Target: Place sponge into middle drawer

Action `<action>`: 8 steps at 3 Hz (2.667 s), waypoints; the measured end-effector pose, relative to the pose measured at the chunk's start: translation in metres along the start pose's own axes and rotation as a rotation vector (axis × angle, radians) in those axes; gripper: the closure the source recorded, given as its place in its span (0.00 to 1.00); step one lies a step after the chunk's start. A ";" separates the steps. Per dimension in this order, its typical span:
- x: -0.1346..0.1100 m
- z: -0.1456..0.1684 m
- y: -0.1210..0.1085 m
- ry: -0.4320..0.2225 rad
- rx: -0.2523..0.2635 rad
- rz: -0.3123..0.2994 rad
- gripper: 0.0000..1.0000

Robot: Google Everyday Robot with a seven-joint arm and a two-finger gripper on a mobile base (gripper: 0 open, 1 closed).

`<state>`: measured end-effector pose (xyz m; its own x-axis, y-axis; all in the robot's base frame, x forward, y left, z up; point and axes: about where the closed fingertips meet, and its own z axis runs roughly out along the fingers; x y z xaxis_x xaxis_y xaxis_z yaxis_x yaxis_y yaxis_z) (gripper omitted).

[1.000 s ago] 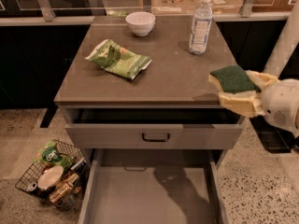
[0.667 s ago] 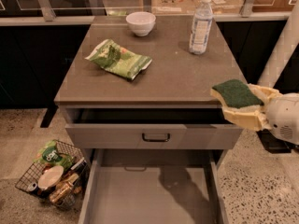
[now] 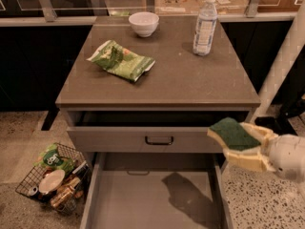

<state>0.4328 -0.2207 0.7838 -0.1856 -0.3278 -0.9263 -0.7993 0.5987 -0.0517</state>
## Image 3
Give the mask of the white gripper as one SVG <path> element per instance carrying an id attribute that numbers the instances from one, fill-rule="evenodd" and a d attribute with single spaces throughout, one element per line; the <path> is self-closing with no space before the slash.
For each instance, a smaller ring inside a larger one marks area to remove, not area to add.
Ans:
<path id="1" fill-rule="evenodd" d="M 242 154 L 224 149 L 227 161 L 253 172 L 274 172 L 278 177 L 297 183 L 305 180 L 305 137 L 297 135 L 280 135 L 273 130 L 241 122 L 242 128 L 254 139 L 258 145 L 244 146 L 244 150 L 270 149 L 269 158 L 261 153 Z"/>

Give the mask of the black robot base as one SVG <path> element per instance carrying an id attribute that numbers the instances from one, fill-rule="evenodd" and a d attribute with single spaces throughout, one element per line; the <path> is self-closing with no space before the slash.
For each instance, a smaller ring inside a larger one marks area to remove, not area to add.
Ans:
<path id="1" fill-rule="evenodd" d="M 269 115 L 258 116 L 254 123 L 273 130 L 278 135 L 305 135 L 304 95 L 285 100 L 273 107 Z"/>

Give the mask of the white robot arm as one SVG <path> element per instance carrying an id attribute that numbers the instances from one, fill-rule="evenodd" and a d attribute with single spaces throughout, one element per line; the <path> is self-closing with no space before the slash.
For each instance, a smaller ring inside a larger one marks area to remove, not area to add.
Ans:
<path id="1" fill-rule="evenodd" d="M 304 44 L 305 1 L 302 2 L 266 77 L 259 93 L 262 103 L 258 110 L 254 112 L 252 121 L 267 112 Z M 244 151 L 234 151 L 223 144 L 223 152 L 227 160 L 250 171 L 274 172 L 278 177 L 295 182 L 300 194 L 304 196 L 304 138 L 296 135 L 277 136 L 272 134 L 268 136 L 264 128 L 255 126 L 253 123 L 242 123 L 242 126 L 250 135 L 257 137 L 262 144 Z"/>

